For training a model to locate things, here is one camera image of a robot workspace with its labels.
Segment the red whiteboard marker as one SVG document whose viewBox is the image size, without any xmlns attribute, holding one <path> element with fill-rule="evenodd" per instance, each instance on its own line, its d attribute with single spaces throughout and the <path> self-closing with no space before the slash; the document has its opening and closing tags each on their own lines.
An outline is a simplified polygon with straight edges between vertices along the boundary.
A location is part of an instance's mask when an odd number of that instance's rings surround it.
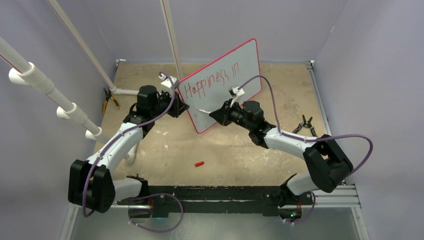
<svg viewBox="0 0 424 240">
<path fill-rule="evenodd" d="M 204 110 L 204 109 L 198 109 L 198 112 L 204 113 L 204 114 L 207 114 L 207 115 L 209 115 L 211 113 L 211 111 L 207 111 L 207 110 Z"/>
</svg>

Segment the red framed whiteboard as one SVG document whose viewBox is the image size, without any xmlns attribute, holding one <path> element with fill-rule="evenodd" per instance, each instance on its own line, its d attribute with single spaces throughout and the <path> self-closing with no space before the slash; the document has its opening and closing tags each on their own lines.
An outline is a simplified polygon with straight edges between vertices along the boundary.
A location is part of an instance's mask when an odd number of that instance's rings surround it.
<svg viewBox="0 0 424 240">
<path fill-rule="evenodd" d="M 188 115 L 195 132 L 202 134 L 216 124 L 198 109 L 219 109 L 231 98 L 229 89 L 233 86 L 242 86 L 245 92 L 239 103 L 250 100 L 262 90 L 262 83 L 258 78 L 250 83 L 247 80 L 260 73 L 257 41 L 251 38 L 184 78 L 177 89 L 181 100 L 189 105 Z"/>
</svg>

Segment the red marker cap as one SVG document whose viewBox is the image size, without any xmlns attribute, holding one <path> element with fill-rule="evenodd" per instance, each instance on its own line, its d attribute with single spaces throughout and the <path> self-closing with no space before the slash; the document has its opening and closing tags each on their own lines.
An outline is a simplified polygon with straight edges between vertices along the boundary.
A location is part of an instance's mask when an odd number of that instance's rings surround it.
<svg viewBox="0 0 424 240">
<path fill-rule="evenodd" d="M 200 166 L 202 166 L 204 164 L 205 164 L 204 161 L 200 161 L 200 162 L 195 163 L 194 165 L 195 165 L 195 167 L 200 167 Z"/>
</svg>

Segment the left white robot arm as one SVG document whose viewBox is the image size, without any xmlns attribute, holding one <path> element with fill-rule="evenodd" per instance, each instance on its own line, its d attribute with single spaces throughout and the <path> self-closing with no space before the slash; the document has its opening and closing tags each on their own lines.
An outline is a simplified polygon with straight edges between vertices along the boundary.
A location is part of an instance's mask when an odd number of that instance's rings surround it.
<svg viewBox="0 0 424 240">
<path fill-rule="evenodd" d="M 175 87 L 158 91 L 153 85 L 140 87 L 137 101 L 113 137 L 86 160 L 70 166 L 68 201 L 92 212 L 105 213 L 113 203 L 131 199 L 138 205 L 149 199 L 148 181 L 138 176 L 113 180 L 112 175 L 129 151 L 137 146 L 164 115 L 179 117 L 188 105 Z"/>
</svg>

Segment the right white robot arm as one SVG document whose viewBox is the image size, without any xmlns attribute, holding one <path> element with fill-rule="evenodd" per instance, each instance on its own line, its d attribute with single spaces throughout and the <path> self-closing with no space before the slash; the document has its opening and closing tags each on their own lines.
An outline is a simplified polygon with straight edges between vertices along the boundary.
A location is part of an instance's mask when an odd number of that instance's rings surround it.
<svg viewBox="0 0 424 240">
<path fill-rule="evenodd" d="M 279 130 L 278 126 L 265 120 L 257 101 L 239 105 L 227 100 L 208 115 L 222 126 L 236 124 L 248 130 L 249 138 L 257 146 L 282 151 L 305 161 L 307 172 L 295 173 L 280 186 L 280 207 L 297 204 L 300 195 L 315 190 L 331 193 L 354 169 L 330 135 L 309 137 Z"/>
</svg>

